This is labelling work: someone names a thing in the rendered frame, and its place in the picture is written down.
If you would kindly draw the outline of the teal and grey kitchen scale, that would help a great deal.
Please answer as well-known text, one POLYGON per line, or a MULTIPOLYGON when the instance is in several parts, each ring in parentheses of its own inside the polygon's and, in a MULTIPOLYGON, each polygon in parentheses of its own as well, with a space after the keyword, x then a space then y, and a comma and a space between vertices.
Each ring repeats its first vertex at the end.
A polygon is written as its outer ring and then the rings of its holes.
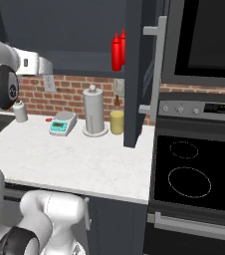
POLYGON ((77 123, 77 115, 73 112, 58 112, 52 119, 49 133, 57 136, 67 136, 77 123))

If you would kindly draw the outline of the black microwave oven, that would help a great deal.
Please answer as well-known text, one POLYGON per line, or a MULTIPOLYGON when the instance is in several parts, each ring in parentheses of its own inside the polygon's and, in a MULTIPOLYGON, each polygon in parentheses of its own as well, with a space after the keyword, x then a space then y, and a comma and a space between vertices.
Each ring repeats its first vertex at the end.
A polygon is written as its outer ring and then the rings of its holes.
POLYGON ((225 0, 169 0, 162 81, 225 88, 225 0))

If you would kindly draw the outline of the dark base cabinet door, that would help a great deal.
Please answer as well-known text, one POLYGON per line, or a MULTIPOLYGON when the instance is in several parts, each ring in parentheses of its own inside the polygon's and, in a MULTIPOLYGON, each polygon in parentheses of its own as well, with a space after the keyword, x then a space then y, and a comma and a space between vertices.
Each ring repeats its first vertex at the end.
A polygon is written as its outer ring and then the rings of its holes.
POLYGON ((90 255, 143 255, 147 206, 89 197, 90 255))

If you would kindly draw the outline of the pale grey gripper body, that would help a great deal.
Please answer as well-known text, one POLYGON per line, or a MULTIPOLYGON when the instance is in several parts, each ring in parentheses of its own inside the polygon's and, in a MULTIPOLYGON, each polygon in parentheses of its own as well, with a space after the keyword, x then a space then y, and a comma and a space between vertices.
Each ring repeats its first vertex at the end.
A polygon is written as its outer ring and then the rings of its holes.
POLYGON ((43 57, 38 58, 38 74, 39 75, 52 75, 53 64, 43 57))

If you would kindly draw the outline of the dark wall cabinet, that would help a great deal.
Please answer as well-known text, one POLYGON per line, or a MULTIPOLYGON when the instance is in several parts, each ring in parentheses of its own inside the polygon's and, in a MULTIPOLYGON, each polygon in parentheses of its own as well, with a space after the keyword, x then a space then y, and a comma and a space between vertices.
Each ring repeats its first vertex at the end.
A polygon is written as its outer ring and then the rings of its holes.
POLYGON ((119 77, 111 42, 125 27, 126 0, 0 0, 9 43, 39 53, 56 75, 119 77))

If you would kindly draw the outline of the grey paper towel holder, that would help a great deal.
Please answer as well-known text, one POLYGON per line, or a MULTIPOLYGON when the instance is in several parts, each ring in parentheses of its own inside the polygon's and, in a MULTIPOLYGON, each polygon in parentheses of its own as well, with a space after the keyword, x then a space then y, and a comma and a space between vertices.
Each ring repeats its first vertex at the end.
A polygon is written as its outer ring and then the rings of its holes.
POLYGON ((104 117, 103 90, 90 85, 83 91, 85 103, 86 125, 83 133, 87 136, 98 137, 108 132, 104 117))

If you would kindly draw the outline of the white wall outlet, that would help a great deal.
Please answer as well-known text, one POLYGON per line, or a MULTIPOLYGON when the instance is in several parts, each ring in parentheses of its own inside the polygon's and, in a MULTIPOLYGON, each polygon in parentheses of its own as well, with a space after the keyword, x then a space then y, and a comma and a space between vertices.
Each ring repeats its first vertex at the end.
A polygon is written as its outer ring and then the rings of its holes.
POLYGON ((43 77, 44 87, 46 92, 54 93, 56 91, 55 80, 53 75, 46 75, 43 77))
POLYGON ((113 93, 119 97, 124 96, 124 79, 113 80, 113 93))

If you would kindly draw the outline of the black stove with oven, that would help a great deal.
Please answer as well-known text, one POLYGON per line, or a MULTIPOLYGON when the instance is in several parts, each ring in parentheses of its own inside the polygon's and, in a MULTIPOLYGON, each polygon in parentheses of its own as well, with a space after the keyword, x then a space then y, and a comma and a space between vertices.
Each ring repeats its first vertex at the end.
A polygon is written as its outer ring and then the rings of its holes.
MULTIPOLYGON (((147 214, 154 212, 225 226, 225 95, 159 95, 147 214)), ((225 241, 146 221, 143 255, 225 255, 225 241)))

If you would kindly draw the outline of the yellow condiment bottle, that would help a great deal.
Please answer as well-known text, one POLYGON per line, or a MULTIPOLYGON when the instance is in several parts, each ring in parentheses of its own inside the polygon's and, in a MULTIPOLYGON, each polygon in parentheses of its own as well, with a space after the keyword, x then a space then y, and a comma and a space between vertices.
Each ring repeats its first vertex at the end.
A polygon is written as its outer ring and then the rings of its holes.
POLYGON ((113 134, 122 134, 124 126, 124 111, 120 106, 119 97, 115 96, 111 117, 111 132, 113 134))

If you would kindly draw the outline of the red ketchup bottle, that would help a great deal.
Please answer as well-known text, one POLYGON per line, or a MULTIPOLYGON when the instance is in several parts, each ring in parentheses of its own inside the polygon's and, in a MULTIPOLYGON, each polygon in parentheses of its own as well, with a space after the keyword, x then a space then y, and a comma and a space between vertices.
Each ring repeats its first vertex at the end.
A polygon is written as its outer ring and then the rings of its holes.
POLYGON ((120 34, 120 63, 122 65, 125 64, 125 31, 124 28, 122 28, 121 34, 120 34))
POLYGON ((121 45, 118 33, 115 33, 112 39, 112 69, 115 72, 121 70, 121 45))

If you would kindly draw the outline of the white shaker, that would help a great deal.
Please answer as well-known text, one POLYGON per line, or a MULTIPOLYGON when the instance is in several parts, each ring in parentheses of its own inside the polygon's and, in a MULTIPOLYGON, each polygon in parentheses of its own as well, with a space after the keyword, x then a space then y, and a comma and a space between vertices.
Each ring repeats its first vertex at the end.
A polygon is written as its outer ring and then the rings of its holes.
POLYGON ((15 102, 15 104, 13 105, 13 111, 17 123, 24 123, 28 120, 26 106, 22 101, 15 102))

